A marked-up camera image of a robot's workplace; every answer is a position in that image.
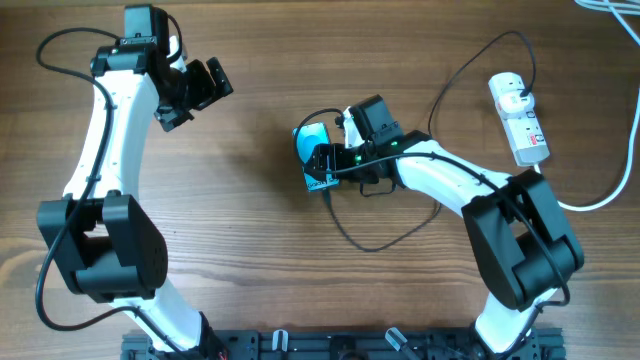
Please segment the blue screen smartphone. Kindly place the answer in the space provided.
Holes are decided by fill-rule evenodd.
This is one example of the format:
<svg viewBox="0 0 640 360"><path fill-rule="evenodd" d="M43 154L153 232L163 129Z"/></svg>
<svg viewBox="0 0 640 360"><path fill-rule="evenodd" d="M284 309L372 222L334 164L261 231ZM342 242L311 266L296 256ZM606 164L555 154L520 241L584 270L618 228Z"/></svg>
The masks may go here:
<svg viewBox="0 0 640 360"><path fill-rule="evenodd" d="M329 145L330 138L326 126L323 123L313 123L304 125L300 129L300 134L296 138L296 150L303 162L312 167L315 161L321 162L321 167L326 170L327 157L320 155L319 145ZM316 179L310 172L303 169L303 177L306 188L309 192L322 191L338 186L340 180L333 175L321 175Z"/></svg>

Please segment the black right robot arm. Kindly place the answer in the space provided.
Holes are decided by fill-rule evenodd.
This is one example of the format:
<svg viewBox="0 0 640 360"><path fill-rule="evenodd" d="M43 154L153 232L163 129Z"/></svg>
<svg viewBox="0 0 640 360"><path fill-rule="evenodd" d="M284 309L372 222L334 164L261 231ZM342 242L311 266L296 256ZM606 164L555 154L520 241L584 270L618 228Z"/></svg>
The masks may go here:
<svg viewBox="0 0 640 360"><path fill-rule="evenodd" d="M568 281L583 267L584 252L541 174L491 171L447 152L428 134L405 133L379 95L332 112L341 143L331 142L326 126L311 116L292 131L308 190L389 179L460 216L489 290L473 324L487 355L514 354L545 308L569 303Z"/></svg>

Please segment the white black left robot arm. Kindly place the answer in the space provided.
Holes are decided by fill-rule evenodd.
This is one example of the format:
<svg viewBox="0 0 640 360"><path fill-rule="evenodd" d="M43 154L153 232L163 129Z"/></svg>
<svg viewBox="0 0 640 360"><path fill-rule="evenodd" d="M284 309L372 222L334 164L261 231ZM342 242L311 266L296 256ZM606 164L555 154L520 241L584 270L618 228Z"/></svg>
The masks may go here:
<svg viewBox="0 0 640 360"><path fill-rule="evenodd" d="M167 359L225 359L208 320L168 279L164 237L139 198L152 121L171 131L232 86L216 58L189 60L176 20L131 5L124 32L96 52L85 76L94 105L78 165L60 199L44 201L37 225L70 292L127 313Z"/></svg>

